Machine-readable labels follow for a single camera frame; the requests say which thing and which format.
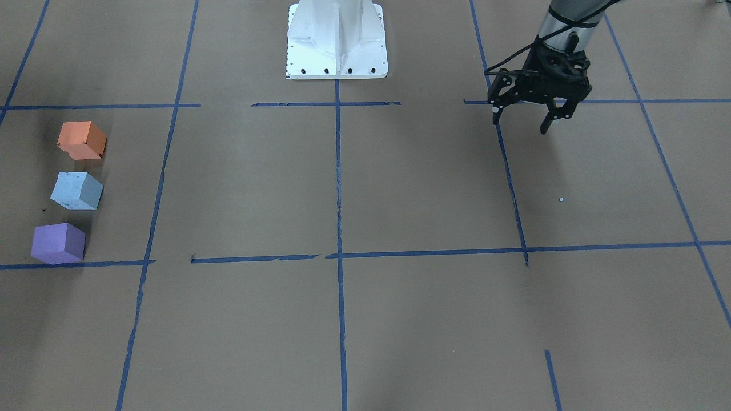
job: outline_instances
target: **black band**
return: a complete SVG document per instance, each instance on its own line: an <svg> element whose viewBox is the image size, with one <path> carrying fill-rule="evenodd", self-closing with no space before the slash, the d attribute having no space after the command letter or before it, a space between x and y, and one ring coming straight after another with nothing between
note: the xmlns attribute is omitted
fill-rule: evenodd
<svg viewBox="0 0 731 411"><path fill-rule="evenodd" d="M565 18L564 16L558 14L553 8L548 7L548 14L553 16L556 20L562 22L563 24L566 24L567 26L573 26L578 27L580 29L590 29L592 27L597 27L599 25L599 21L596 23L579 23L577 24L575 21L569 20Z"/></svg>

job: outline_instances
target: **cube top face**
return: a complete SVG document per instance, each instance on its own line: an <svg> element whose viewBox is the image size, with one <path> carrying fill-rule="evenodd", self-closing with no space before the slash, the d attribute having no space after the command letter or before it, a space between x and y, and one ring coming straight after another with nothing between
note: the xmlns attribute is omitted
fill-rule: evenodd
<svg viewBox="0 0 731 411"><path fill-rule="evenodd" d="M50 199L69 210L96 210L104 186L88 173L60 172Z"/></svg>
<svg viewBox="0 0 731 411"><path fill-rule="evenodd" d="M107 136L91 121L71 121L61 126L58 147L74 160L100 159Z"/></svg>
<svg viewBox="0 0 731 411"><path fill-rule="evenodd" d="M69 223L36 227L31 256L48 264L81 261L85 239L86 234Z"/></svg>

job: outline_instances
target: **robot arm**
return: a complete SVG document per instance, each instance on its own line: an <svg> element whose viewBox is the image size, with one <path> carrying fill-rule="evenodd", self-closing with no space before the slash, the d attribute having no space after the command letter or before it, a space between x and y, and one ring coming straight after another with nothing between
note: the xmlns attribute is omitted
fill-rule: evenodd
<svg viewBox="0 0 731 411"><path fill-rule="evenodd" d="M554 121L571 118L579 102L591 92L586 75L590 61L584 49L604 11L619 1L552 0L533 43L485 71L485 75L496 76L488 93L488 101L493 106L493 124L498 124L505 107L520 101L548 107L541 134ZM491 71L526 50L529 55L521 70ZM556 99L566 102L559 107Z"/></svg>

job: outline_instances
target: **vertical blue tape line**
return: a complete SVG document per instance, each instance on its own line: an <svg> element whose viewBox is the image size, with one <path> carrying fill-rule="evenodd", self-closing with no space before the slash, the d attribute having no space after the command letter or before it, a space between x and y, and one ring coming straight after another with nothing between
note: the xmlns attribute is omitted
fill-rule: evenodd
<svg viewBox="0 0 731 411"><path fill-rule="evenodd" d="M342 410L348 411L348 372L345 357L345 292L343 289L343 214L340 150L340 80L335 80L336 185L338 188L338 299L340 314L340 383Z"/></svg>
<svg viewBox="0 0 731 411"><path fill-rule="evenodd" d="M665 158L665 154L662 150L662 147L660 146L660 141L658 140L657 134L655 133L655 128L652 125L652 121L650 121L650 115L647 112L647 107L645 106L645 103L642 100L642 97L640 96L640 90L637 88L635 78L634 78L634 76L632 76L632 72L629 70L629 65L627 64L627 60L624 57L622 48L619 46L619 41L617 40L617 36L614 32L614 28L612 27L612 23L610 23L610 21L609 21L609 16L604 14L604 19L607 22L607 27L609 28L609 32L612 35L612 39L614 40L614 45L617 47L617 51L619 52L619 57L622 60L624 69L627 71L627 77L629 78L629 82L632 84L632 88L635 90L635 95L637 96L637 101L640 103L640 107L642 108L643 115L645 116L645 121L647 122L647 126L650 129L650 134L652 135L652 140L655 142L655 148L657 148L657 153L660 155L660 159L662 160L662 165L665 168L665 173L667 174L667 177L670 180L670 184L673 186L673 191L675 192L675 197L678 199L678 204L681 207L683 216L685 217L686 223L688 225L688 229L690 230L690 233L693 237L693 242L695 243L695 246L698 249L698 254L700 255L700 259L703 261L703 266L705 267L705 272L707 273L708 278L711 281L711 285L713 286L713 291L716 293L716 298L718 298L719 303L721 304L721 310L724 312L724 316L726 317L726 323L728 324L729 328L731 328L731 314L729 314L728 307L726 306L724 297L721 294L721 289L720 289L718 283L716 282L716 277L713 275L713 271L711 270L711 265L708 263L708 259L705 257L705 253L703 252L703 247L698 239L698 235L695 232L695 228L693 227L693 223L691 222L690 215L688 214L688 210L685 206L685 202L683 201L683 198L681 197L681 192L678 189L678 185L675 183L675 178L673 177L673 172L670 171L670 166L668 165L667 159Z"/></svg>
<svg viewBox="0 0 731 411"><path fill-rule="evenodd" d="M558 384L556 384L556 374L553 372L553 361L550 359L550 351L544 350L544 353L546 355L546 365L548 366L550 386L553 389L553 400L556 402L556 411L562 411L561 396L558 394Z"/></svg>
<svg viewBox="0 0 731 411"><path fill-rule="evenodd" d="M474 11L474 0L469 0L469 8L472 11L472 23L474 24L474 33L477 35L477 47L480 48L480 58L482 59L482 70L488 69L488 61L485 57L485 49L482 46L482 35L480 34L480 25L477 22L477 13ZM485 83L490 90L490 77L485 76ZM507 152L505 151L505 142L502 136L502 129L500 124L495 126L495 130L498 132L498 142L500 143L500 152L503 156L503 163L505 164L505 176L507 177L507 186L510 189L510 197L512 197L512 208L515 212L515 224L518 226L518 236L520 236L520 246L523 248L523 259L526 262L526 266L529 265L528 261L528 247L526 246L526 236L523 233L523 223L520 221L520 210L518 209L518 198L515 196L515 188L512 185L512 176L510 175L510 164L507 160Z"/></svg>
<svg viewBox="0 0 731 411"><path fill-rule="evenodd" d="M0 112L0 125L2 125L2 122L5 119L5 114L7 113L7 108L10 106L13 95L15 95L15 89L18 88L20 76L23 74L23 69L26 68L26 63L28 62L28 57L31 55L31 50L33 50L33 45L36 44L36 38L38 37L39 31L41 31L41 25L43 24L43 20L45 19L45 13L46 10L48 10L49 1L50 0L46 0L46 2L43 4L43 10L41 10L41 15L38 18L38 24L36 24L36 29L33 30L33 37L31 37L31 41L28 44L28 48L26 49L26 54L23 56L20 67L18 67L18 72L15 74L15 79L12 82L12 87L10 87L10 93L8 93L7 99L5 100L5 106L3 106L2 111Z"/></svg>
<svg viewBox="0 0 731 411"><path fill-rule="evenodd" d="M155 198L155 207L152 213L152 221L150 223L150 237L148 239L147 248L145 249L145 263L142 266L142 273L140 275L140 286L137 289L137 308L135 311L135 324L132 326L132 332L129 334L129 341L127 342L127 354L124 359L124 368L122 370L122 378L119 383L119 395L117 396L116 411L122 410L122 404L124 403L124 392L127 385L127 377L129 376L129 366L132 362L132 351L135 347L135 337L137 335L137 325L140 322L140 309L142 308L143 299L143 287L147 280L147 270L149 264L147 261L150 260L152 253L152 243L155 238L155 229L157 227L157 217L160 211L160 201L162 199L162 188L165 181L165 168L167 166L167 158L170 155L170 144L173 142L173 134L175 133L175 122L178 120L178 105L181 101L181 95L183 93L183 82L185 81L185 71L188 66L188 56L190 54L190 47L193 42L193 31L195 29L195 19L198 14L198 1L195 0L193 5L193 16L190 22L190 29L188 31L188 42L186 43L185 54L183 55L183 65L181 67L180 79L178 80L178 91L175 95L175 107L173 108L173 117L170 120L170 130L167 133L167 144L165 145L165 155L162 160L162 169L160 170L160 179L157 184L157 196Z"/></svg>

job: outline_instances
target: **white metal bracket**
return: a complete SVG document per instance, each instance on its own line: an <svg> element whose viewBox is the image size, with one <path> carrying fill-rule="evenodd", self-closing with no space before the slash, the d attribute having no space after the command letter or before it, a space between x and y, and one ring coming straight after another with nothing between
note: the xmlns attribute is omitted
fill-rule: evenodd
<svg viewBox="0 0 731 411"><path fill-rule="evenodd" d="M300 0L289 8L287 78L384 78L383 8L372 0Z"/></svg>

